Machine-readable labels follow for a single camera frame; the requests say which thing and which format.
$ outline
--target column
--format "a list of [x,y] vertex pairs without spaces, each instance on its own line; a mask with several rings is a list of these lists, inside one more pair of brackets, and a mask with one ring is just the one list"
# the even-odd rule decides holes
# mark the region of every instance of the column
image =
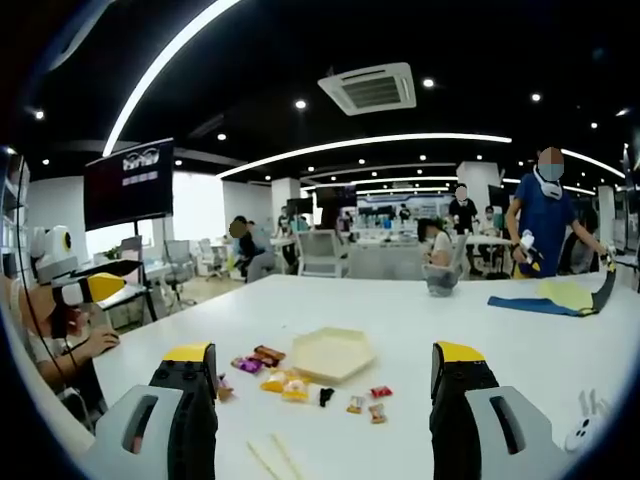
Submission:
[[300,198],[300,180],[279,178],[271,182],[271,211],[273,212],[273,231],[278,229],[280,209],[287,205],[290,198]]
[[601,185],[598,187],[598,230],[600,242],[613,245],[613,225],[616,218],[616,207],[613,199],[613,187]]
[[482,215],[487,205],[491,204],[489,185],[500,186],[498,165],[488,162],[462,162],[456,173],[458,183],[467,185],[467,195],[476,204],[478,215]]

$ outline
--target hexagonal tray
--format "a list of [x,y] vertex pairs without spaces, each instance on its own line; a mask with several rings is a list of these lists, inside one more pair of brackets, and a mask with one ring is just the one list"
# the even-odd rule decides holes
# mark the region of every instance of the hexagonal tray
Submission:
[[364,332],[327,327],[294,339],[292,359],[300,373],[340,383],[369,365],[375,354]]

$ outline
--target face mask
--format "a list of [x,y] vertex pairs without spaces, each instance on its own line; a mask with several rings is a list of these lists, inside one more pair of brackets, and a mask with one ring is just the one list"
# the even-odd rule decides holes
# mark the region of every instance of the face mask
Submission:
[[538,171],[547,182],[557,182],[564,173],[563,163],[540,163]]

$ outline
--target black shirt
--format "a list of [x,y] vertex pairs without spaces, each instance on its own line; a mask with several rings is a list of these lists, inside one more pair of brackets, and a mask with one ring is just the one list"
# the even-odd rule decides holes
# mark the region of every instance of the black shirt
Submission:
[[471,219],[478,214],[476,210],[476,205],[473,203],[473,200],[467,198],[466,205],[460,205],[458,200],[454,200],[449,204],[449,215],[452,217],[454,215],[458,215],[458,224],[455,226],[456,232],[459,235],[464,233],[465,228],[469,230],[469,232],[473,231],[471,228]]

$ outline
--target blue shirt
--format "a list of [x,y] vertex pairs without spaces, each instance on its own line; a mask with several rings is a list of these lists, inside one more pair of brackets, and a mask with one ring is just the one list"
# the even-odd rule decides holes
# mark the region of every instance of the blue shirt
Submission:
[[571,198],[564,190],[559,200],[545,197],[532,173],[522,177],[515,198],[522,201],[518,233],[522,235],[523,231],[530,230],[535,238],[534,248],[544,256],[539,272],[529,264],[519,264],[520,271],[534,277],[554,276],[558,270],[566,227],[576,219]]

